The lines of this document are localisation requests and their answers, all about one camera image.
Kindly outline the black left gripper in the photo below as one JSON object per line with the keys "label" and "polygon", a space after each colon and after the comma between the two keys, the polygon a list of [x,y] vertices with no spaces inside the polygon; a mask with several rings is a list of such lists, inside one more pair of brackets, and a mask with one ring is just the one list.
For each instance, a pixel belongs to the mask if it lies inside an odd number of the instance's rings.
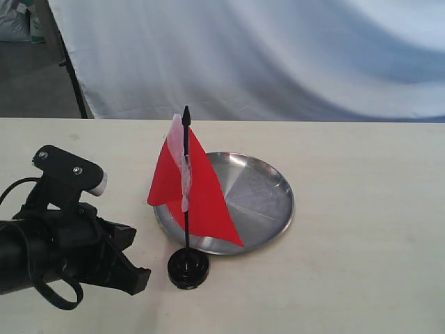
{"label": "black left gripper", "polygon": [[133,244],[137,229],[98,217],[88,203],[68,210],[23,205],[20,227],[29,233],[35,277],[45,283],[64,271],[79,283],[132,296],[147,286],[151,270],[135,267],[122,252]]}

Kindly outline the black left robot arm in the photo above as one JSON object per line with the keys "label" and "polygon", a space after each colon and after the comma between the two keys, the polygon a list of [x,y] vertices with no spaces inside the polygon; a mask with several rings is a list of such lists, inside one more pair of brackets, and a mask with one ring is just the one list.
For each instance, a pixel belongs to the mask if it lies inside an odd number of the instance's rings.
{"label": "black left robot arm", "polygon": [[46,283],[65,272],[78,283],[142,292],[151,271],[123,253],[135,236],[135,228],[98,217],[85,202],[67,212],[22,211],[1,222],[1,293],[31,287],[29,264]]}

